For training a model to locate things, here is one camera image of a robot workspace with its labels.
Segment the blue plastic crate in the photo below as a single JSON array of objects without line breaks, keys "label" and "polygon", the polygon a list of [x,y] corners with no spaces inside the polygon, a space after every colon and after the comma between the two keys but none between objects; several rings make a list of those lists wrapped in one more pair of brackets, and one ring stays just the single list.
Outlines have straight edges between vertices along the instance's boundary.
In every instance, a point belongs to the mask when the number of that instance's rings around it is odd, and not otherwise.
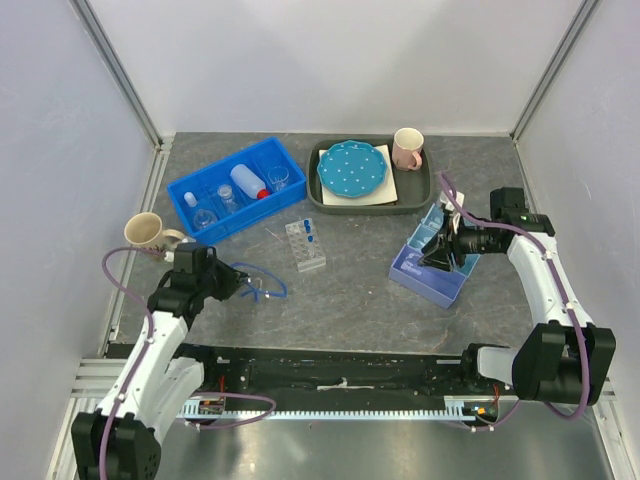
[{"label": "blue plastic crate", "polygon": [[[264,181],[270,193],[268,197],[254,200],[233,183],[231,170],[241,163]],[[273,185],[267,177],[267,172],[276,166],[283,166],[289,170],[288,185],[278,192],[274,192]],[[231,186],[236,202],[240,205],[240,209],[234,213],[226,211],[218,195],[218,187],[224,184]],[[303,200],[306,196],[306,178],[278,139],[271,137],[171,182],[167,190],[189,236],[202,244],[213,245]],[[195,195],[198,200],[195,207],[189,207],[185,202],[186,192]],[[202,230],[196,230],[193,226],[193,216],[201,208],[213,211],[218,220]]]},{"label": "blue plastic crate", "polygon": [[436,268],[419,267],[422,257],[421,249],[438,232],[442,226],[444,215],[439,208],[432,206],[426,217],[422,219],[413,235],[402,247],[389,269],[389,278],[400,285],[413,290],[417,294],[449,308],[455,301],[480,255],[467,255],[464,267],[456,267],[453,272],[443,272]]}]

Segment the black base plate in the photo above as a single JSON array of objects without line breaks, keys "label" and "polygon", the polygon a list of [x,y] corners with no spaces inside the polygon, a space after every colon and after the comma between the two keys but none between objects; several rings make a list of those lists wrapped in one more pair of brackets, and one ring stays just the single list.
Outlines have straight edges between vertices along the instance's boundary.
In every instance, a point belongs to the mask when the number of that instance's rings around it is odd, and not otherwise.
[{"label": "black base plate", "polygon": [[[108,358],[127,358],[133,346],[111,344]],[[494,394],[494,381],[461,378],[460,357],[351,353],[183,344],[176,357],[205,366],[201,391],[264,395],[284,411],[441,410],[445,395]],[[338,385],[373,388],[318,390]],[[501,392],[504,386],[499,385]],[[264,410],[263,402],[227,399],[227,410]]]}]

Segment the marble-patterned tabletop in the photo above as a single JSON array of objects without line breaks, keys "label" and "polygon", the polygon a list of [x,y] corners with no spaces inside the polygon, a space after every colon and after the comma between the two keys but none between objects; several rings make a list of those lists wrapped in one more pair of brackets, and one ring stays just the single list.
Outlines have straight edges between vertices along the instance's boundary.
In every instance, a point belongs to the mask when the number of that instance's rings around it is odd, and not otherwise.
[{"label": "marble-patterned tabletop", "polygon": [[[305,170],[324,134],[275,134]],[[181,133],[173,143],[154,211],[181,228],[166,185],[270,135]],[[425,147],[436,172],[464,192],[465,205],[489,214],[489,192],[522,186],[517,155],[506,137],[429,136]],[[318,212],[309,200],[287,208],[216,245],[226,262],[260,265],[289,288],[286,299],[255,304],[251,296],[208,300],[187,341],[205,345],[459,354],[471,342],[518,347],[531,315],[518,275],[505,255],[480,259],[448,310],[389,280],[389,266],[425,211],[397,216],[342,216]],[[311,217],[327,265],[298,273],[285,225]],[[167,265],[137,256],[129,286],[147,296]],[[125,302],[117,342],[133,342],[142,311]]]}]

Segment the ceramic mug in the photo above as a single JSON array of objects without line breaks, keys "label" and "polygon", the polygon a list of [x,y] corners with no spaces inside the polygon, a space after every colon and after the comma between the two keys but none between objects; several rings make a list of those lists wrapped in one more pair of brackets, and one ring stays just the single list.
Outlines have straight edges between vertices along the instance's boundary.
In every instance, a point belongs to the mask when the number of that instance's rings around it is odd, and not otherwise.
[{"label": "ceramic mug", "polygon": [[393,136],[391,159],[398,170],[418,170],[422,166],[420,151],[424,137],[415,128],[401,128]]},{"label": "ceramic mug", "polygon": [[185,238],[185,234],[162,228],[162,219],[151,212],[143,212],[131,217],[124,227],[124,238],[134,247],[148,248],[158,252],[175,250]]}]

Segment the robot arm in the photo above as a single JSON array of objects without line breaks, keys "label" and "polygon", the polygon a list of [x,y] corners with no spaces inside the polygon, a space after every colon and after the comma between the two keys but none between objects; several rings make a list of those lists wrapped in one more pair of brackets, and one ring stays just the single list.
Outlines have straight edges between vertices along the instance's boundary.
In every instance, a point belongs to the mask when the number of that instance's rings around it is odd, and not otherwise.
[{"label": "robot arm", "polygon": [[[78,475],[99,479],[99,451],[109,413],[116,413],[107,445],[109,479],[154,478],[161,444],[184,402],[202,384],[203,365],[192,358],[172,359],[204,300],[226,300],[247,278],[216,258],[215,249],[193,243],[178,245],[173,269],[149,297],[153,331],[145,324],[107,396],[95,412],[79,413],[71,427]],[[122,386],[127,385],[122,393]]]},{"label": "robot arm", "polygon": [[[457,193],[460,203],[461,194]],[[500,228],[470,227],[460,222],[443,199],[440,231],[422,249],[420,265],[452,271],[464,265],[469,253],[506,253],[515,266],[533,317],[533,331],[519,349],[471,345],[474,374],[512,385],[522,400],[578,404],[582,391],[581,361],[576,332],[567,313],[572,308],[586,340],[589,359],[589,399],[593,405],[607,376],[615,338],[610,329],[597,328],[578,302],[558,256],[555,231],[546,215],[531,214],[524,206],[524,191],[502,188],[491,192],[491,219],[517,226],[540,242],[546,252],[522,235]],[[548,267],[552,259],[569,304],[565,304]]]}]

